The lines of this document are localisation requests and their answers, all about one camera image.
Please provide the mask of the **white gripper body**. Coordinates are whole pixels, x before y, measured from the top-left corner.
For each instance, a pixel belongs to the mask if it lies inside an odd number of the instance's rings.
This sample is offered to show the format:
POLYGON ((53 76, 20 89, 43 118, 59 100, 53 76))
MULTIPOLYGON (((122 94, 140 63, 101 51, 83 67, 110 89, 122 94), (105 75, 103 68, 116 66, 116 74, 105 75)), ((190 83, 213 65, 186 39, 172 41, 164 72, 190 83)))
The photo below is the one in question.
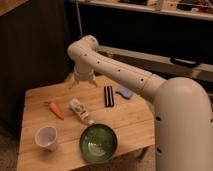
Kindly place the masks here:
POLYGON ((93 78, 94 70, 87 64, 76 63, 74 77, 79 81, 87 81, 93 78))

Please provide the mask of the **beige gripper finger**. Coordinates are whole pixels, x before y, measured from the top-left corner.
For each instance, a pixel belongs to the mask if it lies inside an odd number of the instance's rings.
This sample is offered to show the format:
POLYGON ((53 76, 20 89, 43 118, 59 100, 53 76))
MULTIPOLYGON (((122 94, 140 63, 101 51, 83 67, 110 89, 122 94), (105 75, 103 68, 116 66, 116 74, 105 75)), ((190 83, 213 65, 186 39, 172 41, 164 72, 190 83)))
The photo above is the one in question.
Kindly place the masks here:
POLYGON ((73 88, 74 86, 76 86, 79 83, 79 81, 75 78, 74 75, 72 75, 68 81, 68 86, 69 88, 73 88))
POLYGON ((96 88, 98 87, 98 83, 96 81, 96 77, 95 76, 92 76, 89 81, 88 81, 90 84, 94 85, 96 88))

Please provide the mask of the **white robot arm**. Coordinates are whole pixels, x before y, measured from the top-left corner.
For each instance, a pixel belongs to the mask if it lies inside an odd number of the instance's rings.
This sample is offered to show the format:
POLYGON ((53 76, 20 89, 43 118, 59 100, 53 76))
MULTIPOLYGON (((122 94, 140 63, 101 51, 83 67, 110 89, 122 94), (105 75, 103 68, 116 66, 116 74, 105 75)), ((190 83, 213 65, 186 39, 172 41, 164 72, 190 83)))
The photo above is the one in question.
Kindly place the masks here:
POLYGON ((92 35, 67 48, 74 80, 99 72, 153 104, 156 171, 213 171, 213 110, 204 88, 186 77, 164 79, 98 52, 92 35))

